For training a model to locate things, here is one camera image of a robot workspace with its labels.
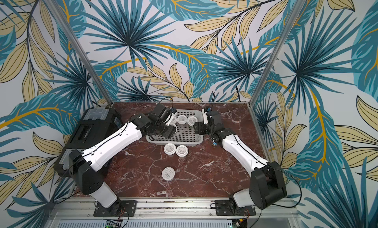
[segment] vent grille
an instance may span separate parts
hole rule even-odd
[[[57,228],[104,228],[106,220],[61,220]],[[230,228],[228,220],[178,220],[178,219],[137,219],[129,220],[124,228]]]

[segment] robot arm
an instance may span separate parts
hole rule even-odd
[[[231,153],[251,176],[249,189],[236,192],[231,202],[237,207],[255,205],[264,209],[286,197],[286,186],[280,165],[268,162],[245,145],[230,128],[224,128],[220,114],[209,108],[202,110],[204,122],[194,124],[195,133],[208,134],[215,147],[219,143]]]
[[[130,118],[124,126],[108,138],[80,153],[74,150],[69,154],[70,176],[81,189],[83,194],[94,197],[100,208],[107,211],[107,215],[115,216],[120,213],[122,204],[120,199],[97,173],[108,160],[145,135],[153,133],[171,138],[176,131],[169,125],[173,119],[175,109],[157,104],[147,115],[138,114]]]

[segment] metal pole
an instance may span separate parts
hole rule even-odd
[[[91,61],[88,59],[87,54],[85,53],[83,47],[79,43],[78,38],[73,32],[71,26],[67,22],[67,19],[64,18],[63,11],[59,8],[59,4],[56,0],[43,0],[46,3],[46,6],[49,8],[56,22],[59,24],[60,28],[63,30],[63,33],[67,36],[68,41],[71,43],[71,46],[75,50],[76,54],[79,56],[81,62],[87,69],[89,75],[92,77],[93,82],[97,85],[102,97],[105,99],[108,105],[111,105],[113,102],[110,98],[108,92],[102,85],[100,78],[96,74],[95,69],[93,68]]]
[[[260,79],[258,80],[257,86],[255,90],[253,91],[251,99],[249,100],[249,106],[253,107],[255,105],[258,99],[258,95],[261,92],[262,88],[264,87],[265,82],[267,81],[267,78],[269,76],[269,72],[273,68],[273,64],[275,60],[277,59],[278,53],[281,51],[282,46],[285,44],[286,39],[289,36],[290,31],[292,27],[294,26],[296,19],[299,16],[305,2],[306,0],[295,1],[293,8],[291,9],[291,12],[289,14],[289,17],[286,20],[286,24],[283,27],[281,34],[276,42],[276,45],[274,45],[273,52],[270,55],[270,58],[267,61],[267,64],[265,65],[264,70],[262,71]]]

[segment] wall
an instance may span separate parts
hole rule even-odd
[[[42,227],[72,185],[54,176],[52,166],[80,115],[99,97],[41,0],[1,1],[1,227]],[[85,19],[78,15],[81,0],[63,1],[72,23]]]
[[[270,160],[305,227],[377,227],[378,0],[318,0],[294,27],[254,106]]]
[[[77,28],[114,101],[247,101],[294,2],[87,0]]]

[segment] clear plastic cup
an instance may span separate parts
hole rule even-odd
[[[173,157],[176,152],[176,146],[173,143],[168,143],[164,146],[164,152],[167,156]]]

